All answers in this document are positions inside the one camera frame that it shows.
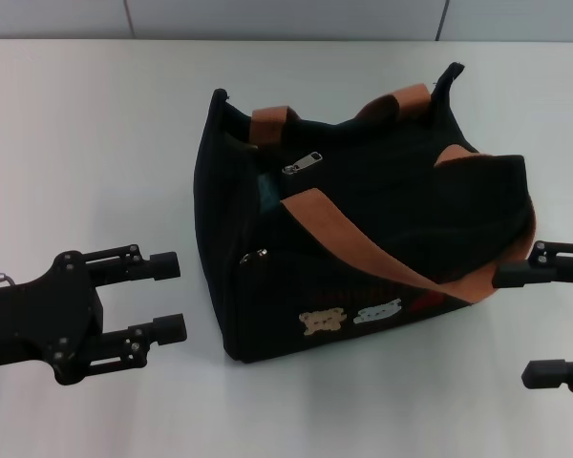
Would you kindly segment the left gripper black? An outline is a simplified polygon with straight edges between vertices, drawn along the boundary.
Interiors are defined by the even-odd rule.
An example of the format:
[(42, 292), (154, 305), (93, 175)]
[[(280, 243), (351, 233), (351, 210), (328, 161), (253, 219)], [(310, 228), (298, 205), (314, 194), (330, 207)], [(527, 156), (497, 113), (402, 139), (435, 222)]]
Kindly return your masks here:
[[(101, 334), (103, 307), (93, 282), (164, 281), (179, 276), (175, 252), (146, 260), (137, 244), (58, 255), (40, 278), (0, 288), (0, 366), (44, 362), (61, 385), (76, 384), (88, 375), (145, 367), (152, 344), (186, 340), (183, 315)], [(86, 342), (87, 362), (80, 355)]]

